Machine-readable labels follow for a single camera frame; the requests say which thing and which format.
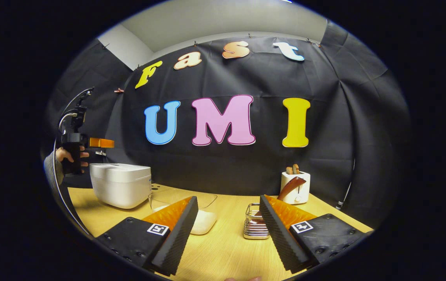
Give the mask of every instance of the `table surface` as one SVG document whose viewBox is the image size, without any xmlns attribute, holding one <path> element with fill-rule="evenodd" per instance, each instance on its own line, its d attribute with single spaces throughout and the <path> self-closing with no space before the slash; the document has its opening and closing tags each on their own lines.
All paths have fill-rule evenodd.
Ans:
<svg viewBox="0 0 446 281">
<path fill-rule="evenodd" d="M 153 187 L 158 188 L 153 192 L 175 190 L 164 185 L 154 184 Z M 135 208 L 124 210 L 100 202 L 93 189 L 69 187 L 68 192 L 82 223 L 94 237 L 100 236 L 126 217 L 142 219 L 152 213 L 148 200 Z M 218 194 L 210 210 L 218 216 L 216 223 L 205 235 L 190 235 L 178 271 L 168 279 L 223 281 L 229 277 L 248 280 L 262 276 L 263 281 L 277 281 L 303 272 L 291 274 L 284 269 L 271 237 L 266 240 L 248 240 L 243 237 L 246 209 L 250 203 L 259 203 L 259 196 Z M 312 194 L 307 203 L 295 206 L 317 217 L 332 213 L 363 233 L 372 230 Z"/>
</svg>

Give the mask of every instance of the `wire rack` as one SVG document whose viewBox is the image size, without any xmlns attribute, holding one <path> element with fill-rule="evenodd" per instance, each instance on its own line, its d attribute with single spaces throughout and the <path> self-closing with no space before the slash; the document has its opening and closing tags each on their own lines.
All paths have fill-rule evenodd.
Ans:
<svg viewBox="0 0 446 281">
<path fill-rule="evenodd" d="M 264 224 L 263 217 L 256 215 L 259 212 L 259 203 L 251 203 L 246 210 L 246 221 L 244 222 L 244 238 L 246 239 L 268 239 L 270 233 Z"/>
</svg>

